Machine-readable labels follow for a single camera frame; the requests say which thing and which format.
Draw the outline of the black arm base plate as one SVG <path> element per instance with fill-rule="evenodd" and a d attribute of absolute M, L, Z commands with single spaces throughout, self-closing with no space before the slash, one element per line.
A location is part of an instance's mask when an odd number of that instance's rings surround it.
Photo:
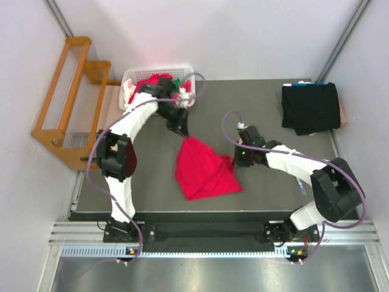
<path fill-rule="evenodd" d="M 288 211 L 139 212 L 134 220 L 146 252 L 260 252 L 282 243 L 318 242 L 317 226 L 282 241 L 289 216 Z"/>

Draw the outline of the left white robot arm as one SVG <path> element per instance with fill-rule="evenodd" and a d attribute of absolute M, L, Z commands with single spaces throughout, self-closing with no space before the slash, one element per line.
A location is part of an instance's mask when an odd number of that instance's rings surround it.
<path fill-rule="evenodd" d="M 122 119 L 107 131 L 99 131 L 95 156 L 108 184 L 112 204 L 103 240 L 112 243 L 134 242 L 140 238 L 133 221 L 136 211 L 131 194 L 131 178 L 137 166 L 133 146 L 137 134 L 157 114 L 165 119 L 170 131 L 188 138 L 188 109 L 195 101 L 194 94 L 168 77 L 124 91 L 130 96 Z"/>

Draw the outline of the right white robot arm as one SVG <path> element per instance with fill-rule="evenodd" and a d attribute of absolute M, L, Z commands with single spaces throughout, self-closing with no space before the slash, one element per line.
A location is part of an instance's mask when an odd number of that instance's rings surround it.
<path fill-rule="evenodd" d="M 344 159 L 308 159 L 278 141 L 266 142 L 255 126 L 245 126 L 242 122 L 238 123 L 238 134 L 233 158 L 235 167 L 264 165 L 285 172 L 312 188 L 314 199 L 284 220 L 282 241 L 299 240 L 308 228 L 320 223 L 336 223 L 362 204 L 357 190 L 359 184 Z"/>

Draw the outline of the red t-shirt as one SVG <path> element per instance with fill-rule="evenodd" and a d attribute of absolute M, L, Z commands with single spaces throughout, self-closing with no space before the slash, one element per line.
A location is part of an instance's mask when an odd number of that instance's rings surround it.
<path fill-rule="evenodd" d="M 192 136 L 179 149 L 174 176 L 189 201 L 241 192 L 232 163 L 230 156 L 218 155 Z"/>

